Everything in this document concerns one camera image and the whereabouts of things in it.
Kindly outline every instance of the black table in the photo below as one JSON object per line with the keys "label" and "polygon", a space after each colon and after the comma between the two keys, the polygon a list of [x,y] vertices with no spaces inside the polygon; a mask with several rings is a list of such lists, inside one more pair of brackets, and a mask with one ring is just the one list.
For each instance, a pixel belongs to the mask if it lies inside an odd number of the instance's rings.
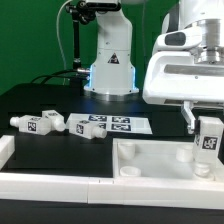
{"label": "black table", "polygon": [[[147,105],[141,97],[136,101],[104,102],[80,96],[79,92],[68,86],[21,84],[0,96],[0,136],[15,135],[16,142],[16,152],[3,172],[112,177],[113,138],[193,140],[187,133],[179,107]],[[154,134],[111,132],[105,139],[88,140],[71,135],[68,131],[34,136],[19,133],[9,125],[13,116],[41,116],[43,110],[56,110],[65,119],[70,113],[146,117]],[[222,112],[194,113],[222,119]],[[215,210],[14,200],[0,200],[0,214],[2,224],[224,222],[224,211]]]}

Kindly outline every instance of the printed marker sheet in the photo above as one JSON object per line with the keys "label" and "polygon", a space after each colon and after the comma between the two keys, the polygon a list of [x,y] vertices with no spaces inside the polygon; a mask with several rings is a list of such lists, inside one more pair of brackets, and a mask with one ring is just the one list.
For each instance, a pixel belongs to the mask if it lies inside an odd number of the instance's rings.
{"label": "printed marker sheet", "polygon": [[87,120],[96,122],[100,127],[112,132],[152,134],[152,130],[147,118],[96,114],[70,114],[66,124],[67,128],[69,128],[69,122],[71,120]]}

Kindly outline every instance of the white robot body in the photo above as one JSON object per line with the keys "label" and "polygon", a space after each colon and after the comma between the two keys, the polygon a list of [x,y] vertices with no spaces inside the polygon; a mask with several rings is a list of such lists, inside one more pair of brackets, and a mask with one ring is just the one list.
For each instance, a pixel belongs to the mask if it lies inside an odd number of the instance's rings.
{"label": "white robot body", "polygon": [[177,7],[176,30],[168,14],[154,45],[143,98],[151,104],[223,107],[224,0],[182,0]]}
{"label": "white robot body", "polygon": [[224,18],[224,1],[222,0],[181,0],[179,5],[179,30],[197,21]]}
{"label": "white robot body", "polygon": [[135,68],[130,62],[132,25],[122,10],[97,13],[97,58],[85,93],[99,99],[123,100],[137,94]]}

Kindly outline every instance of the green wall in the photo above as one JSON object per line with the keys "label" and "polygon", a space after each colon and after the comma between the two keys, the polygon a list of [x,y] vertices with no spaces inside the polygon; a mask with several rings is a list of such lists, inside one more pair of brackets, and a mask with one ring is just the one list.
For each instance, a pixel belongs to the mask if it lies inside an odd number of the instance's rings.
{"label": "green wall", "polygon": [[[0,6],[0,94],[16,84],[63,69],[56,39],[55,21],[65,0],[1,0]],[[163,16],[177,0],[149,0],[145,22],[146,61],[161,30]],[[137,69],[137,86],[142,88],[145,68],[142,47],[142,5],[124,6],[133,24],[132,63]],[[83,66],[95,60],[97,24],[81,26]],[[62,14],[61,36],[69,65],[73,59],[71,16]]]}

